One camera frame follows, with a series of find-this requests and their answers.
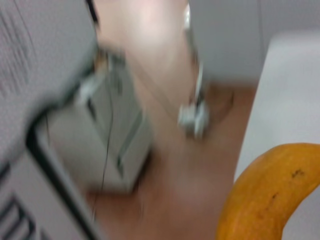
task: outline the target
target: white wall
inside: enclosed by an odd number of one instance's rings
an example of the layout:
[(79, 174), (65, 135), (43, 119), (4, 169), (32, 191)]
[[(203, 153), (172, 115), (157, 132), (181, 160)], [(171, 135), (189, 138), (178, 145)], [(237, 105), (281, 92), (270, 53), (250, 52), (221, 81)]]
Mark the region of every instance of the white wall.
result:
[(270, 39), (320, 28), (320, 0), (189, 0), (194, 40), (213, 79), (259, 79)]

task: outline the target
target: white table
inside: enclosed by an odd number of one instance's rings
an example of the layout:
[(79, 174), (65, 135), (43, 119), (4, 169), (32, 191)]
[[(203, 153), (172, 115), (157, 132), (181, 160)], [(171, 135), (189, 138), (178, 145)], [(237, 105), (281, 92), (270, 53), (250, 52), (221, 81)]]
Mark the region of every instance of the white table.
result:
[[(234, 180), (259, 155), (285, 143), (320, 144), (320, 32), (272, 41), (256, 92)], [(320, 188), (290, 218), (283, 240), (320, 238)]]

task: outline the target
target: wooden floor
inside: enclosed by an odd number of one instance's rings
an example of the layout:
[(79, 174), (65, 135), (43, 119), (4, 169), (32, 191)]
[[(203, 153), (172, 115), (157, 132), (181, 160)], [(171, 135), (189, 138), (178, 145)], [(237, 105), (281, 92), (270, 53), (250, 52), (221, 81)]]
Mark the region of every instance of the wooden floor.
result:
[(203, 140), (177, 126), (196, 71), (183, 34), (184, 0), (96, 0), (99, 40), (126, 52), (154, 143), (130, 195), (98, 197), (97, 221), (111, 240), (214, 240), (233, 183), (255, 87), (211, 84)]

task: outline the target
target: yellow banana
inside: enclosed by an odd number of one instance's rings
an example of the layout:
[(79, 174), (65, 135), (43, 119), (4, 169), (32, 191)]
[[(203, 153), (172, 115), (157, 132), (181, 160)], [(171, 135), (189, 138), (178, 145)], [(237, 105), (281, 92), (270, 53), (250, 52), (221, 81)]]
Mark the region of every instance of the yellow banana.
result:
[(319, 184), (320, 145), (294, 143), (269, 150), (235, 182), (216, 240), (281, 240), (292, 213)]

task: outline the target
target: wire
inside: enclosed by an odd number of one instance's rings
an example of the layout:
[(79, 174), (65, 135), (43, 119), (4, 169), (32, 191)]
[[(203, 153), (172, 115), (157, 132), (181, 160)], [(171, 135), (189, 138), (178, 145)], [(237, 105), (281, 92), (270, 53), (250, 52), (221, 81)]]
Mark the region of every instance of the wire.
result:
[(106, 157), (105, 157), (104, 166), (103, 166), (103, 175), (102, 175), (101, 187), (100, 187), (100, 191), (95, 194), (94, 201), (93, 201), (92, 219), (94, 221), (96, 220), (98, 196), (103, 192), (103, 189), (104, 189), (105, 174), (106, 174), (106, 168), (107, 168), (107, 162), (108, 162), (110, 138), (111, 138), (112, 128), (113, 128), (113, 124), (114, 124), (114, 106), (113, 106), (113, 102), (112, 102), (112, 96), (111, 96), (110, 88), (107, 87), (107, 80), (108, 79), (106, 78), (104, 86), (105, 86), (105, 89), (106, 89), (106, 91), (108, 92), (108, 95), (109, 95), (109, 103), (110, 103), (110, 109), (111, 109), (110, 127), (109, 127), (108, 139), (107, 139), (107, 143), (106, 143)]

